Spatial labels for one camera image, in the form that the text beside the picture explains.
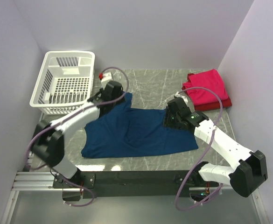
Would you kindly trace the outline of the blue t shirt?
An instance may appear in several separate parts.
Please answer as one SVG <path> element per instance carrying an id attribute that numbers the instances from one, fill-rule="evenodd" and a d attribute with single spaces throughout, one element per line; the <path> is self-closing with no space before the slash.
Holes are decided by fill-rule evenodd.
<path id="1" fill-rule="evenodd" d="M 132 108 L 131 93 L 108 114 L 85 126 L 84 158 L 175 154 L 198 149 L 194 135 L 163 126 L 165 110 Z"/>

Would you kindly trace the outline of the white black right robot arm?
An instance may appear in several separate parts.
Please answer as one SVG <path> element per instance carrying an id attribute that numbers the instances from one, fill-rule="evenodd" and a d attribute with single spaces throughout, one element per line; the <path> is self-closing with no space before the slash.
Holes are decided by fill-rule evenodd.
<path id="1" fill-rule="evenodd" d="M 268 179 L 266 157 L 261 151 L 254 152 L 240 145 L 204 113 L 191 112 L 184 99 L 177 97 L 168 102 L 163 124 L 190 132 L 228 162 L 228 166 L 197 162 L 187 173 L 196 186 L 217 182 L 231 186 L 242 197 L 248 197 Z"/>

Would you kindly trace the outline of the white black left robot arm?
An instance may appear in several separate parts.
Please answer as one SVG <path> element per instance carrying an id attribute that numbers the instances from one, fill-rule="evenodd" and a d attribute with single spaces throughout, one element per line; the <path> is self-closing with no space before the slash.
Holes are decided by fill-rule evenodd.
<path id="1" fill-rule="evenodd" d="M 75 111 L 51 122 L 40 121 L 29 144 L 29 150 L 51 169 L 64 176 L 63 181 L 69 187 L 80 185 L 81 170 L 66 158 L 65 142 L 77 130 L 124 102 L 124 94 L 122 84 L 111 80 Z"/>

